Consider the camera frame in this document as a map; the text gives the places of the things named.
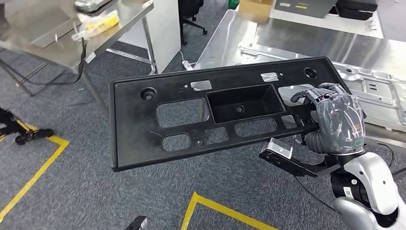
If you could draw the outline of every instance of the robot finger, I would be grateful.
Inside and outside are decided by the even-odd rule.
[[[321,94],[318,90],[319,89],[312,88],[312,89],[307,89],[304,91],[297,92],[291,97],[291,102],[295,103],[300,98],[305,97],[306,99],[308,99],[311,102],[313,102],[314,104],[316,104],[317,98],[323,96],[323,94]]]
[[[336,93],[347,93],[345,89],[340,85],[340,84],[335,84],[335,83],[321,83],[317,86],[320,89],[328,89],[332,90]]]

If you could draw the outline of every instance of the yellow line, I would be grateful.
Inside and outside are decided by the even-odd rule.
[[[213,200],[209,200],[207,198],[204,198],[203,196],[200,196],[200,195],[198,195],[196,193],[194,193],[193,196],[196,196],[195,199],[197,199],[197,203],[202,204],[202,205],[204,205],[206,207],[209,207],[211,209],[214,209],[214,210],[216,210],[216,211],[218,211],[220,213],[223,213],[223,214],[225,214],[225,215],[227,215],[229,217],[237,219],[237,220],[239,220],[239,221],[241,221],[243,223],[246,223],[246,224],[248,224],[250,226],[253,226],[254,228],[257,228],[259,230],[277,230],[274,227],[271,227],[271,226],[269,226],[269,225],[267,225],[265,223],[262,223],[262,222],[260,222],[260,221],[258,221],[256,219],[253,219],[253,218],[251,218],[249,216],[246,216],[244,214],[236,212],[236,211],[234,211],[234,210],[232,210],[230,208],[227,208],[226,206],[223,206],[223,205],[221,205],[221,204],[219,204],[217,202],[214,202]]]
[[[31,129],[37,129],[34,126],[25,124]],[[43,166],[36,172],[36,174],[24,185],[24,187],[14,196],[8,205],[0,212],[0,223],[4,217],[11,211],[11,209],[20,201],[20,199],[30,190],[34,183],[41,177],[41,175],[48,169],[48,167],[58,158],[62,151],[68,146],[69,141],[62,138],[51,136],[48,140],[59,145],[59,148],[52,154],[52,156],[43,164]]]
[[[185,217],[183,218],[182,225],[180,226],[180,230],[186,230],[188,228],[190,219],[192,218],[194,208],[196,207],[197,199],[200,196],[197,195],[196,192],[193,192],[191,197],[191,201],[189,202],[188,208],[186,209]]]

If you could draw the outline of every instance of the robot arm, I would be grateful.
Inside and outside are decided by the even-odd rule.
[[[310,150],[324,154],[325,162],[302,164],[282,154],[289,148],[274,139],[260,157],[295,176],[330,173],[334,207],[350,229],[406,230],[405,203],[387,164],[377,154],[364,152],[365,124],[358,100],[331,83],[298,92],[291,101],[300,98],[316,106],[320,127],[302,139]]]

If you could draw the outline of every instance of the round hole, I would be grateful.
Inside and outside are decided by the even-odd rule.
[[[242,105],[237,106],[236,111],[239,113],[243,113],[245,111],[245,108]]]
[[[143,89],[141,91],[140,95],[141,95],[142,100],[149,101],[149,100],[154,99],[154,97],[157,95],[157,91],[155,91],[154,88],[148,87],[148,88]]]
[[[304,73],[308,78],[316,78],[317,77],[317,73],[316,70],[311,69],[311,68],[305,68],[304,69]]]

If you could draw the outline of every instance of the chair wheel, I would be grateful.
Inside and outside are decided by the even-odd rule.
[[[17,145],[24,145],[27,142],[26,138],[23,138],[22,136],[18,136],[15,138],[15,143]]]

